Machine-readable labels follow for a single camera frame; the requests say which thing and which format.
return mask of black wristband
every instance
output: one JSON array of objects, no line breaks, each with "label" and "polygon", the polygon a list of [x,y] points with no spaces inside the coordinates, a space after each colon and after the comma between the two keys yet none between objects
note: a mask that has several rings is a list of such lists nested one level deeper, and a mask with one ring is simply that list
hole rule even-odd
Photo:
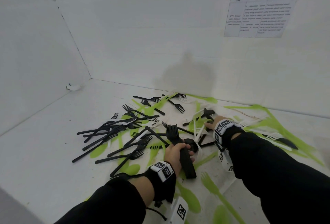
[{"label": "black wristband", "polygon": [[[167,163],[174,171],[172,165],[169,162]],[[169,176],[164,182],[162,182],[162,180],[158,176],[158,173],[151,170],[151,168],[144,172],[144,176],[150,180],[153,186],[153,189],[155,191],[155,197],[153,199],[154,201],[167,200],[169,203],[173,202],[173,197],[175,193],[175,181],[177,179],[175,173],[171,174],[171,176]]]},{"label": "black wristband", "polygon": [[226,131],[222,135],[222,146],[229,150],[231,138],[236,133],[245,133],[245,131],[237,126],[232,126],[226,129]]}]

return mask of black cable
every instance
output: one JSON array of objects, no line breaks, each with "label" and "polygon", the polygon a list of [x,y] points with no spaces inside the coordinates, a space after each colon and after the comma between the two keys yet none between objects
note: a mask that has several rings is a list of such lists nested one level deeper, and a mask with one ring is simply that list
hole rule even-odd
[{"label": "black cable", "polygon": [[146,207],[146,209],[149,209],[149,210],[151,210],[151,211],[156,212],[156,213],[159,214],[161,217],[163,217],[163,219],[164,219],[165,221],[167,220],[167,218],[166,218],[165,216],[163,216],[160,212],[158,212],[156,209],[151,209],[151,208],[149,208],[149,207]]}]

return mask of small white device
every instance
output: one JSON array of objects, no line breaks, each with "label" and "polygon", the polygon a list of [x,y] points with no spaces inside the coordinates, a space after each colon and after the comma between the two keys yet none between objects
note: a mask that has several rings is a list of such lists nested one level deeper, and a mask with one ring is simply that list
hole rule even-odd
[{"label": "small white device", "polygon": [[188,203],[179,196],[167,210],[165,216],[167,217],[166,224],[184,224],[187,213],[188,213]]}]

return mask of person's left hand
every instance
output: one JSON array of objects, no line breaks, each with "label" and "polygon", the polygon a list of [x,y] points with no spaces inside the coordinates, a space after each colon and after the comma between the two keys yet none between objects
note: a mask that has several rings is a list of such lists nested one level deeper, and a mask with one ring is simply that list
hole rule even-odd
[{"label": "person's left hand", "polygon": [[[189,144],[185,143],[178,143],[175,146],[171,143],[166,149],[165,149],[165,156],[164,156],[164,161],[169,162],[175,172],[175,175],[178,177],[179,173],[181,171],[181,163],[180,163],[180,150],[183,149],[184,147],[187,147],[189,150],[191,147]],[[194,155],[193,151],[189,151],[189,155],[192,156]]]}]

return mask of person's right arm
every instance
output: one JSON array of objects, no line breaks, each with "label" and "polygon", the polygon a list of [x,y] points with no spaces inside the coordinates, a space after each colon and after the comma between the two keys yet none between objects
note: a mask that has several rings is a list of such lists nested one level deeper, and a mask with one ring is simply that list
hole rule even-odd
[{"label": "person's right arm", "polygon": [[[215,119],[214,124],[223,117]],[[260,197],[270,223],[328,219],[330,178],[253,133],[229,136],[235,176]]]}]

